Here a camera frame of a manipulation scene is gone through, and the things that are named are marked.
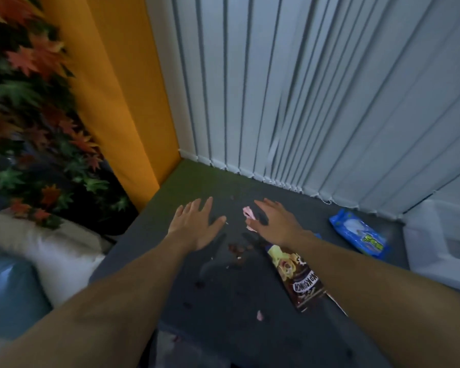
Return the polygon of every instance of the orange wall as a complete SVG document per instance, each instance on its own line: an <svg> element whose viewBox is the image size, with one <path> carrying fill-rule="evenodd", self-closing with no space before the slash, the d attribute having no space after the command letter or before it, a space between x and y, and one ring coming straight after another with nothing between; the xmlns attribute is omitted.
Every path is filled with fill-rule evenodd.
<svg viewBox="0 0 460 368"><path fill-rule="evenodd" d="M141 210L178 164L144 0L42 0L60 26L78 112Z"/></svg>

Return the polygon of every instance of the white box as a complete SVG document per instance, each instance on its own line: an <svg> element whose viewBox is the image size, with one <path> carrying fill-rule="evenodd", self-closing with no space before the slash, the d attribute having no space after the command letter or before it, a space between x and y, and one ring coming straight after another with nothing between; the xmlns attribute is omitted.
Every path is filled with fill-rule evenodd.
<svg viewBox="0 0 460 368"><path fill-rule="evenodd" d="M404 221L411 271L460 289L460 206L425 200Z"/></svg>

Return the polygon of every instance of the hand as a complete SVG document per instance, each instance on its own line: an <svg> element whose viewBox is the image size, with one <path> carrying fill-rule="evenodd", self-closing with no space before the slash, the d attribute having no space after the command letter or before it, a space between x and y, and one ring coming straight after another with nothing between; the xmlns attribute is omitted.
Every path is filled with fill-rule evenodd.
<svg viewBox="0 0 460 368"><path fill-rule="evenodd" d="M182 205L178 207L167 232L167 236L180 235L180 239L186 240L191 250L206 247L227 221L227 217L221 216L209 226L208 218L213 198L209 197L206 200L201 211L199 211L200 204L201 199L196 199L185 207Z"/></svg>
<svg viewBox="0 0 460 368"><path fill-rule="evenodd" d="M270 199L264 199L263 202L254 200L254 203L266 213L269 224L265 226L250 218L246 219L245 223L270 243L289 247L293 238L304 231L295 216L281 203L272 202Z"/></svg>

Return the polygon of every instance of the white vertical blind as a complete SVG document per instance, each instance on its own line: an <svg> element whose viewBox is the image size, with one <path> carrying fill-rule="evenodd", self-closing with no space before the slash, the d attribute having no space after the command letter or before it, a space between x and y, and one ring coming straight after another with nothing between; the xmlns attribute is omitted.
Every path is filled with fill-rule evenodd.
<svg viewBox="0 0 460 368"><path fill-rule="evenodd" d="M460 173L460 0L147 0L183 157L398 217Z"/></svg>

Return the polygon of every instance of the blue package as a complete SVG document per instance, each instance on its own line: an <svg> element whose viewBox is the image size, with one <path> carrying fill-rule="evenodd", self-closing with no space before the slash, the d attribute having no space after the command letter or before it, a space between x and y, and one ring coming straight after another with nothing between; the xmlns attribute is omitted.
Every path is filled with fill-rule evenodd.
<svg viewBox="0 0 460 368"><path fill-rule="evenodd" d="M380 260L384 258L389 248L385 238L352 212L341 209L329 221L337 233L360 252Z"/></svg>

